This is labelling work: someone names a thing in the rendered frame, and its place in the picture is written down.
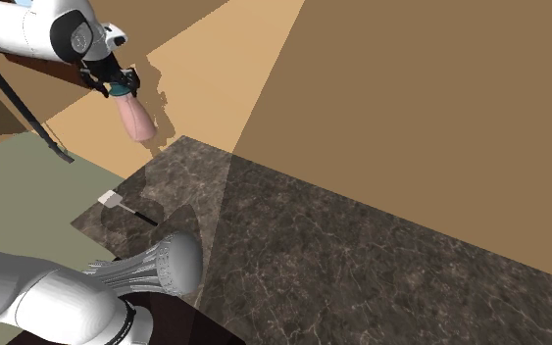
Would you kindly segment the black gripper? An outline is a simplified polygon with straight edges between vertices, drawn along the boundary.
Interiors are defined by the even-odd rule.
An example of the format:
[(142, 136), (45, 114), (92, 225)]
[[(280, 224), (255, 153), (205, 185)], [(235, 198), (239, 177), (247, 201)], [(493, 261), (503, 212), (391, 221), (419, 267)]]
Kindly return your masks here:
[(105, 98), (110, 97), (110, 91), (106, 87), (107, 83), (121, 83), (123, 80), (131, 94), (136, 94), (141, 85), (135, 68), (122, 70), (113, 53), (101, 60), (94, 61), (93, 68), (79, 68), (78, 72), (82, 81), (90, 89), (99, 91)]

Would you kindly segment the pink bottle with teal cap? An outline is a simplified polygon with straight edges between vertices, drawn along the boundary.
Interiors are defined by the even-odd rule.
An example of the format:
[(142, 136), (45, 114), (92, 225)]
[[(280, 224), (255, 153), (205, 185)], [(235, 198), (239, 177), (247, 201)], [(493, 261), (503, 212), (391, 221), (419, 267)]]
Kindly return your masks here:
[(147, 141), (156, 135), (156, 126), (128, 87), (111, 83), (109, 95), (115, 101), (125, 131), (133, 141)]

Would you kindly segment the long black rod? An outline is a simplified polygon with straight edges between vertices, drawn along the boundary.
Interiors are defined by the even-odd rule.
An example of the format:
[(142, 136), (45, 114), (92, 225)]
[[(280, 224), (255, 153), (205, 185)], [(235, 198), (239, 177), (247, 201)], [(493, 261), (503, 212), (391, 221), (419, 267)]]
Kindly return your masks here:
[(57, 142), (55, 142), (49, 133), (45, 130), (42, 124), (33, 115), (30, 109), (18, 96), (15, 90), (11, 87), (8, 81), (0, 74), (0, 90), (5, 94), (9, 101), (20, 112), (23, 118), (28, 124), (36, 131), (36, 133), (47, 143), (47, 146), (62, 160), (67, 163), (72, 163), (75, 159), (72, 158), (67, 152), (63, 151)]

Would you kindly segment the dark robot stand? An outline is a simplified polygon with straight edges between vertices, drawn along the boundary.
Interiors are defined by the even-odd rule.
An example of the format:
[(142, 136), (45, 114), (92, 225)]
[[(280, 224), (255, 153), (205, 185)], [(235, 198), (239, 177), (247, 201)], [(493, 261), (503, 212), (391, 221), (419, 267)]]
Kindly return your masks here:
[(145, 292), (127, 294), (123, 299), (151, 313), (154, 326), (148, 345), (246, 345), (178, 297)]

